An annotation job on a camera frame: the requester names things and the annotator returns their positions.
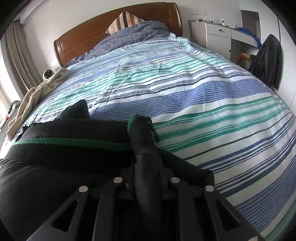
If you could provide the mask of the blue cloth on desk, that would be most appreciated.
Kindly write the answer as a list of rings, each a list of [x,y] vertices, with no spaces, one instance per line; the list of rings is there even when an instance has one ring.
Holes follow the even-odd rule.
[[[261,40],[256,35],[254,35],[250,30],[242,28],[242,27],[236,28],[236,30],[243,32],[245,34],[248,34],[251,37],[253,37],[253,39],[255,39],[255,41],[257,42],[257,49],[260,49],[262,47]]]

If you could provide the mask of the dark garment on chair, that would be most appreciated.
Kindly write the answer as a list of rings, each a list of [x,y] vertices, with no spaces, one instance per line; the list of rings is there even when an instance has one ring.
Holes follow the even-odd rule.
[[[264,41],[256,55],[250,56],[253,62],[248,71],[268,87],[279,89],[282,75],[282,47],[272,34]]]

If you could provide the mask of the white round fan heater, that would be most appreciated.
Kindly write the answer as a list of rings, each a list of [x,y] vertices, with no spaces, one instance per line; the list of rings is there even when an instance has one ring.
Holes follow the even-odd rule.
[[[48,79],[50,79],[53,75],[55,74],[54,70],[52,69],[46,69],[44,72],[43,72],[43,81],[46,81]]]

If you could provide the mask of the black puffer jacket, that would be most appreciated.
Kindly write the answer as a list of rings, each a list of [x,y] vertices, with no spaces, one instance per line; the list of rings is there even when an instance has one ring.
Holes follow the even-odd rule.
[[[148,240],[157,177],[214,183],[212,171],[157,148],[158,140],[148,116],[92,120],[84,100],[25,127],[1,159],[1,240],[27,240],[80,186],[100,188],[115,177],[131,188],[122,240]]]

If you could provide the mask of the striped blue green bedspread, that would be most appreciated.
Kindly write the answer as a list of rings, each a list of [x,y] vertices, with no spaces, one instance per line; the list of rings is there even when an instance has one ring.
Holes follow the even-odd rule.
[[[95,120],[152,118],[159,147],[214,172],[217,189],[266,240],[295,216],[295,116],[251,73],[181,37],[72,60],[25,125],[87,101]]]

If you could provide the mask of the striped brown white pillow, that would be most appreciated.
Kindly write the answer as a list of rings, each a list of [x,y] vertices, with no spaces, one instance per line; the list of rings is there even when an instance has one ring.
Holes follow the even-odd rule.
[[[128,11],[123,11],[106,29],[107,35],[112,35],[115,32],[129,28],[131,26],[134,26],[136,24],[142,23],[144,20],[138,16],[135,16]]]

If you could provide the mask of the white air conditioner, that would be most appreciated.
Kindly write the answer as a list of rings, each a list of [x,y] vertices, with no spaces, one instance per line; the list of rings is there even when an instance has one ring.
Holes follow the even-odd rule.
[[[26,21],[39,9],[41,8],[48,0],[33,0],[30,1],[28,5],[20,13],[20,23],[25,24]]]

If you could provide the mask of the beige curtain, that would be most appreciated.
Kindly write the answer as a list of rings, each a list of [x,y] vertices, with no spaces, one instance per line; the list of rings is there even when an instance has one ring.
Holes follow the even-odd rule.
[[[20,20],[13,21],[7,28],[6,42],[11,60],[26,92],[41,84],[43,79],[32,59]]]

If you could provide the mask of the blue checked duvet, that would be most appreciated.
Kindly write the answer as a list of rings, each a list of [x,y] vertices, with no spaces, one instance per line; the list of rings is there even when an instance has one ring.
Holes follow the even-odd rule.
[[[113,50],[137,44],[143,41],[154,40],[158,38],[168,38],[170,31],[164,23],[159,21],[144,21],[134,26],[119,30],[103,39],[91,50],[73,58],[66,65],[70,67],[80,61],[92,59],[94,57],[102,56]]]

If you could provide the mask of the wooden chair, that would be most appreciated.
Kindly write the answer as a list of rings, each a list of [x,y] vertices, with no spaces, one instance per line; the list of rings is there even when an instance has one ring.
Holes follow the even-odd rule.
[[[237,57],[237,65],[240,66],[240,63],[242,60],[252,63],[254,61],[254,57],[255,57],[255,55],[253,55],[253,57],[251,57],[250,54],[240,53]]]

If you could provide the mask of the wooden headboard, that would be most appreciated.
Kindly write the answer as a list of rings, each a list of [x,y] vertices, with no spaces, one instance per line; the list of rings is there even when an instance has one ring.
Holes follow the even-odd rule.
[[[54,41],[61,67],[90,51],[107,36],[143,21],[159,21],[176,36],[183,35],[182,18],[176,3],[145,3],[103,13],[72,28]]]

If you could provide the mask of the cream fleece blanket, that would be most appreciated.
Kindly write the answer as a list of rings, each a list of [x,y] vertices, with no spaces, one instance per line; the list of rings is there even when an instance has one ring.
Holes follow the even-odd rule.
[[[32,87],[24,96],[16,117],[8,124],[6,136],[11,141],[23,122],[27,119],[31,111],[37,106],[39,101],[48,96],[56,88],[58,88],[65,80],[68,74],[68,69],[61,67],[48,80],[42,82],[36,87]]]

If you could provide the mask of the white vanity desk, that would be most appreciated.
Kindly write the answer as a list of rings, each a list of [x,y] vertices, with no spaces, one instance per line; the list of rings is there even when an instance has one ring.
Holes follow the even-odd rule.
[[[239,30],[208,22],[189,20],[191,41],[233,63],[245,47],[257,48],[256,40]]]

